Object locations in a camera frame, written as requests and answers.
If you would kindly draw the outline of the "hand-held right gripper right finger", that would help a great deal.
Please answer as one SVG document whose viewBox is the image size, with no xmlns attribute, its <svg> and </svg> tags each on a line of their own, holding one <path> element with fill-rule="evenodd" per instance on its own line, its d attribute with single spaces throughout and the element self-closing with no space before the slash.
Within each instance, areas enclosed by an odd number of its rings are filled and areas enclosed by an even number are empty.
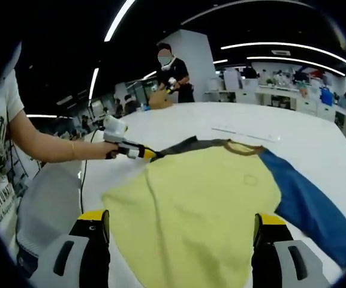
<svg viewBox="0 0 346 288">
<path fill-rule="evenodd" d="M 323 263 L 302 241 L 294 240 L 279 217 L 255 215 L 253 287 L 329 287 Z"/>
</svg>

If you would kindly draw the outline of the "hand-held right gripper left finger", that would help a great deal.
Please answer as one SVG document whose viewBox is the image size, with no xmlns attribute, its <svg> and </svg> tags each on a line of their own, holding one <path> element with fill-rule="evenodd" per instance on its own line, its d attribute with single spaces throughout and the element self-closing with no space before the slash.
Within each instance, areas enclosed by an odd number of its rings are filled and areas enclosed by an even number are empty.
<svg viewBox="0 0 346 288">
<path fill-rule="evenodd" d="M 69 234 L 54 240 L 39 256 L 29 281 L 33 287 L 80 288 L 109 286 L 108 210 L 89 211 Z"/>
</svg>

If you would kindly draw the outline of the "person's left hand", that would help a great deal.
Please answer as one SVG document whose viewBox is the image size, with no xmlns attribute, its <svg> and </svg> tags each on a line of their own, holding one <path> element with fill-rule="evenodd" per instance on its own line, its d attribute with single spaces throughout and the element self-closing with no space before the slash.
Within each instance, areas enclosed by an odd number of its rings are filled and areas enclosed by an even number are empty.
<svg viewBox="0 0 346 288">
<path fill-rule="evenodd" d="M 119 153 L 118 145 L 110 142 L 103 142 L 102 150 L 106 160 L 115 159 Z"/>
</svg>

